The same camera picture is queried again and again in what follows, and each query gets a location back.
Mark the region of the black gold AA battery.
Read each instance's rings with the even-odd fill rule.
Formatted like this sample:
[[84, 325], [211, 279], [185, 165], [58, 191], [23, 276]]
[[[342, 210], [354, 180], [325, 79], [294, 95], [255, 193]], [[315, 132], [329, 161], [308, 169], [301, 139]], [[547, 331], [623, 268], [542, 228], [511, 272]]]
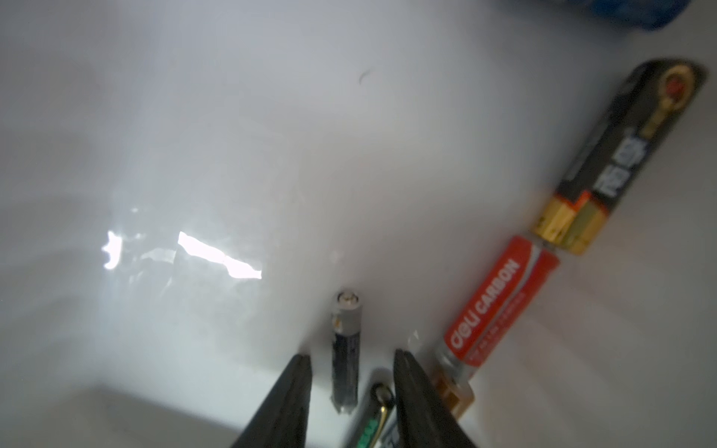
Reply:
[[621, 83], [532, 228], [582, 255], [709, 76], [701, 63], [653, 59]]

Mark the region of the grey black AAA battery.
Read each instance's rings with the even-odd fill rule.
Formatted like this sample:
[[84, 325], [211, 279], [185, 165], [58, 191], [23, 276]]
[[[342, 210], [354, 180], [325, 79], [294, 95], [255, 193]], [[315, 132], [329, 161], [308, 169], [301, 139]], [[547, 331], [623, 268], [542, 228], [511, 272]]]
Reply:
[[340, 291], [332, 308], [332, 404], [338, 414], [358, 405], [362, 302], [352, 290]]

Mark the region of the white plastic storage box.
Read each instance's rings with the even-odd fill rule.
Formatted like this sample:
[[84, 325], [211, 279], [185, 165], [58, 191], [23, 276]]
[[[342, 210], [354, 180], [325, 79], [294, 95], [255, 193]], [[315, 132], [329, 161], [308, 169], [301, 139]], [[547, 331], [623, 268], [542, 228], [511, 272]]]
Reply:
[[5, 1], [1, 444], [228, 447], [364, 302], [360, 384], [426, 369], [621, 81], [716, 68], [716, 5], [644, 33], [547, 1]]

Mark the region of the orange AA battery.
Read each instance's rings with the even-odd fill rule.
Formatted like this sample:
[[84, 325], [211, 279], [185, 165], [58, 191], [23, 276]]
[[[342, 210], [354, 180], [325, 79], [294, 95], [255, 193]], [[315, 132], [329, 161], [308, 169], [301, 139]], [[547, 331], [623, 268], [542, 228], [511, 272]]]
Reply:
[[457, 420], [474, 404], [474, 391], [468, 381], [456, 381], [444, 371], [437, 371], [432, 383], [441, 401]]

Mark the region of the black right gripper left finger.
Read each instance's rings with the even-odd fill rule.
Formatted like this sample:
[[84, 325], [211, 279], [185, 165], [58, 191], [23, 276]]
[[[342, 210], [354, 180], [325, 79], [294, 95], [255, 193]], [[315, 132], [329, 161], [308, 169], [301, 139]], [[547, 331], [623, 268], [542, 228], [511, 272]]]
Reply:
[[310, 356], [293, 356], [231, 448], [304, 447], [312, 381]]

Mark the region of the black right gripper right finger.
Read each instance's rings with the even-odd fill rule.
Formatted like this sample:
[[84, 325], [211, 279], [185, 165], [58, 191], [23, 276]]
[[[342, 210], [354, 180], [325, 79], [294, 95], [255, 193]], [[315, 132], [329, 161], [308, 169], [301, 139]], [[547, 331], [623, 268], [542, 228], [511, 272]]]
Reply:
[[393, 378], [400, 447], [476, 448], [411, 352], [395, 350]]

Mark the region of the blue AAA battery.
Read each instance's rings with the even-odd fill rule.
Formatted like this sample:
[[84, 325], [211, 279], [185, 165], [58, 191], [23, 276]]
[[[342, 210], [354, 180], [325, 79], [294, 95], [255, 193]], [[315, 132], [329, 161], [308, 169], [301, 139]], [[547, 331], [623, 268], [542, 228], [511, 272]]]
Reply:
[[620, 22], [646, 31], [659, 30], [673, 22], [691, 0], [566, 0], [556, 4], [582, 9], [596, 17]]

